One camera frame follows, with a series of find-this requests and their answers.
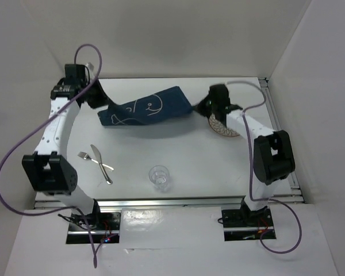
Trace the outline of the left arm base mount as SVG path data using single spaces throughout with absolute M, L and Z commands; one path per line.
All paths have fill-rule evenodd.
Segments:
M 68 223 L 66 244 L 90 244 L 88 228 L 83 219 L 71 213 L 69 216 L 58 214 Z M 121 212 L 100 212 L 89 221 L 94 244 L 116 244 L 120 241 Z

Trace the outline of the blue whale placemat cloth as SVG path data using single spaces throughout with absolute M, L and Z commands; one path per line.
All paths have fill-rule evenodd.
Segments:
M 181 88 L 174 86 L 122 105 L 111 103 L 98 112 L 98 117 L 104 127 L 142 126 L 182 117 L 192 111 Z

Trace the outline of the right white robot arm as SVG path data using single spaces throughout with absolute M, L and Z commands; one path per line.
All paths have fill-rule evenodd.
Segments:
M 243 224 L 253 225 L 267 209 L 277 182 L 286 179 L 296 165 L 289 134 L 266 127 L 246 114 L 248 110 L 265 104 L 266 96 L 262 89 L 243 80 L 231 83 L 257 89 L 263 97 L 262 102 L 246 108 L 232 104 L 227 86 L 216 84 L 212 85 L 208 95 L 194 106 L 194 111 L 206 118 L 214 116 L 225 128 L 247 140 L 250 160 L 249 188 L 241 201 L 239 218 Z

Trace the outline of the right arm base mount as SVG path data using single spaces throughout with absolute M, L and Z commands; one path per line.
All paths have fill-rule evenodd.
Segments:
M 269 207 L 247 217 L 238 204 L 221 205 L 221 215 L 217 222 L 223 226 L 226 242 L 277 238 Z

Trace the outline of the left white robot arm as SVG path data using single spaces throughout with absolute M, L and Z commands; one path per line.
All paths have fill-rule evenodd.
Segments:
M 65 77 L 51 91 L 52 121 L 34 153 L 23 156 L 22 166 L 34 191 L 75 207 L 74 215 L 82 214 L 82 224 L 96 229 L 102 223 L 99 206 L 78 186 L 78 173 L 67 160 L 67 146 L 81 105 L 86 102 L 95 109 L 106 104 L 108 97 L 95 80 L 91 63 L 67 64 L 64 68 Z

